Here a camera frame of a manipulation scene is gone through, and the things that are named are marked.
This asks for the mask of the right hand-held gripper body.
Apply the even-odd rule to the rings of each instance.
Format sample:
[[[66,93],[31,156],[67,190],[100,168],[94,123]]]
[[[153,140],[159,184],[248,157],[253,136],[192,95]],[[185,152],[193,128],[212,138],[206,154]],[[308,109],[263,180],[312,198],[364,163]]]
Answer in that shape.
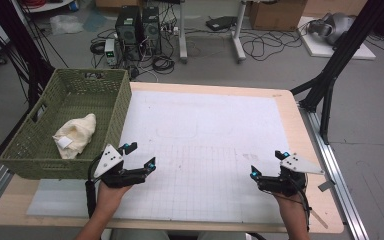
[[[315,163],[297,155],[289,153],[290,156],[279,160],[280,173],[278,176],[265,176],[257,183],[260,191],[280,193],[285,196],[295,195],[306,187],[306,175],[323,175],[324,170]]]

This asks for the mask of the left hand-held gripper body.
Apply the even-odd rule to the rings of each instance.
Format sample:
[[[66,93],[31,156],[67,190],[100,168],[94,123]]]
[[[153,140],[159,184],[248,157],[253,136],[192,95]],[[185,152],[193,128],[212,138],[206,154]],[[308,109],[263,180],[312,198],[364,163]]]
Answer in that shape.
[[[133,170],[125,169],[125,155],[119,153],[119,148],[115,148],[111,144],[106,145],[93,174],[94,180],[101,180],[110,188],[144,183],[147,177],[144,167]]]

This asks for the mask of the cream cloth with egg print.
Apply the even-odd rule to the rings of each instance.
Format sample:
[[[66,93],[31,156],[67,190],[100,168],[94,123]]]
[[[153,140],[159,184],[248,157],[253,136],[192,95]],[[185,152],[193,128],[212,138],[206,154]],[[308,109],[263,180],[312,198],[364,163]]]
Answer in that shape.
[[[93,113],[83,118],[71,119],[52,136],[62,159],[75,159],[91,142],[96,130]]]

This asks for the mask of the green woven basket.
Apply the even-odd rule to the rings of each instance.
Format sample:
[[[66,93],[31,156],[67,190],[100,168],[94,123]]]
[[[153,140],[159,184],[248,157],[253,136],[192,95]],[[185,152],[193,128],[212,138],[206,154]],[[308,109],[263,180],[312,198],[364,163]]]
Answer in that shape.
[[[131,95],[124,70],[55,70],[0,163],[26,179],[85,179],[105,146],[119,145]],[[96,116],[91,142],[76,158],[63,159],[52,136],[67,121],[88,114]]]

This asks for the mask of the person's right hand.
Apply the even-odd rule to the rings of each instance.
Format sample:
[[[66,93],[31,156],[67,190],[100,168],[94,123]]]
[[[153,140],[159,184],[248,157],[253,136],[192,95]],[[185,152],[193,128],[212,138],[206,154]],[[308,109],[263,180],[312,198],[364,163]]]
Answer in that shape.
[[[306,220],[306,212],[299,194],[285,196],[280,193],[275,193],[274,198],[279,205],[280,215],[284,221]]]

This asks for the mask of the grey tape piece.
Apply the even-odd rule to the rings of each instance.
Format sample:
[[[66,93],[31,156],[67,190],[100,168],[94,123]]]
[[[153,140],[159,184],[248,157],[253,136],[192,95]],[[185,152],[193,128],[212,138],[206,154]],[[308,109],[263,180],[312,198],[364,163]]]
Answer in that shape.
[[[324,192],[324,191],[326,191],[326,190],[328,190],[328,189],[330,189],[330,188],[333,188],[334,186],[335,186],[335,182],[333,182],[333,181],[326,181],[326,182],[320,184],[320,185],[318,186],[318,189],[319,189],[321,192]]]

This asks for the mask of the white grid mat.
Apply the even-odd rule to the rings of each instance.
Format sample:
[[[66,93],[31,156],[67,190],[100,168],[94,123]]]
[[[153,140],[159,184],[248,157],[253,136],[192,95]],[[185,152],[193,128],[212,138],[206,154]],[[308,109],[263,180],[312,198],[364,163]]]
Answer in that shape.
[[[125,168],[155,159],[156,169],[116,218],[280,223],[276,200],[250,177],[278,175],[275,153],[291,149],[274,98],[136,90],[121,140],[138,145]]]

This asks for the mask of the black computer tower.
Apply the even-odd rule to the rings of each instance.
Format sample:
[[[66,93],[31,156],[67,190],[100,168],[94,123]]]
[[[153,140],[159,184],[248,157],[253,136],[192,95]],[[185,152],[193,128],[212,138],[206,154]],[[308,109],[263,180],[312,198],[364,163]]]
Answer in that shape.
[[[146,7],[142,12],[142,23],[147,50],[153,55],[160,55],[161,34],[158,7]]]
[[[119,11],[115,29],[123,58],[139,61],[139,44],[143,40],[140,8],[134,5],[123,5]]]

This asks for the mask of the white desk leg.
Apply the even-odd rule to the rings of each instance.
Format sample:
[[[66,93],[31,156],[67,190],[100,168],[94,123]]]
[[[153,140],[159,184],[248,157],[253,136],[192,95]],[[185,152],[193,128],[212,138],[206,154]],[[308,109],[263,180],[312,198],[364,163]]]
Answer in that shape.
[[[236,50],[237,54],[237,62],[241,63],[246,59],[245,52],[242,47],[242,43],[240,41],[240,33],[242,29],[242,23],[244,19],[244,14],[246,10],[246,1],[240,0],[239,1],[239,8],[238,8],[238,14],[237,14],[237,22],[236,22],[236,28],[232,32],[232,41]]]
[[[179,0],[179,56],[180,61],[183,64],[187,63],[188,54],[187,54],[187,44],[185,36],[185,18],[184,18],[184,4],[185,0]]]

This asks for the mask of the teal sheet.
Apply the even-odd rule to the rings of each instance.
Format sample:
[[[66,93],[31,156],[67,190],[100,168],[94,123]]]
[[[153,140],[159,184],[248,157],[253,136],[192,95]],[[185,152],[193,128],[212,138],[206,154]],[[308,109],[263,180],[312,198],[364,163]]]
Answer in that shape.
[[[91,11],[83,23],[83,29],[87,32],[96,32],[103,27],[106,22],[107,18],[99,11]]]

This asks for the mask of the grey headset device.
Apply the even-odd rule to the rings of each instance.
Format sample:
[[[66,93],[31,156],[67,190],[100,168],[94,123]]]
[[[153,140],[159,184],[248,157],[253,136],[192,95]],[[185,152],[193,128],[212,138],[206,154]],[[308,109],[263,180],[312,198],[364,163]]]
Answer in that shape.
[[[335,45],[354,23],[354,18],[344,13],[327,13],[324,17],[312,20],[308,25],[308,32],[316,33],[328,44]]]

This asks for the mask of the clear plastic bag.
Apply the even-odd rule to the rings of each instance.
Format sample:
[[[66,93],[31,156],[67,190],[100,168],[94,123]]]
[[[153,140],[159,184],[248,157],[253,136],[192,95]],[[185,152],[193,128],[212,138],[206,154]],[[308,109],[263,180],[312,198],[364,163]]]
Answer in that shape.
[[[76,16],[57,15],[50,18],[53,35],[75,34],[83,31],[83,25]]]

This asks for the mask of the large cardboard box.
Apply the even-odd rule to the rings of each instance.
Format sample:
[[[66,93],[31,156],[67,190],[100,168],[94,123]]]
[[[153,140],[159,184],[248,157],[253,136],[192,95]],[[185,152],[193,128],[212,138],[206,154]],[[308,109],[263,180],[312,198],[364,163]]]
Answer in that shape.
[[[254,30],[295,31],[308,0],[254,2],[249,21]]]

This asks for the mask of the black flat device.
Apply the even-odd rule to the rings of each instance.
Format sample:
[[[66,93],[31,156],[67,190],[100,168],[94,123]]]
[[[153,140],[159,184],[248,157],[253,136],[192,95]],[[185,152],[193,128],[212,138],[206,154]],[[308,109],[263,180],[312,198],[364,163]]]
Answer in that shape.
[[[229,29],[235,26],[237,18],[233,16],[223,16],[218,18],[210,19],[206,22],[206,26],[212,31],[220,31],[223,29]]]

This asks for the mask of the black metal frame stand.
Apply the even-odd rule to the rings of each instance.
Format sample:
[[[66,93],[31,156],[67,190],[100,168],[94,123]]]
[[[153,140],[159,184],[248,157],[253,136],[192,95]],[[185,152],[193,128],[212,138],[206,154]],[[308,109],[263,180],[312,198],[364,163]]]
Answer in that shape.
[[[308,90],[306,97],[299,102],[299,106],[307,112],[314,113],[318,104],[323,102],[319,134],[327,145],[329,145],[328,128],[336,80],[383,15],[384,0],[367,0],[323,70],[315,78],[291,90],[293,95]]]
[[[11,0],[0,0],[0,27],[7,35],[12,48],[0,35],[0,47],[9,57],[20,80],[28,85],[26,95],[31,110],[48,84],[55,68],[40,53]]]

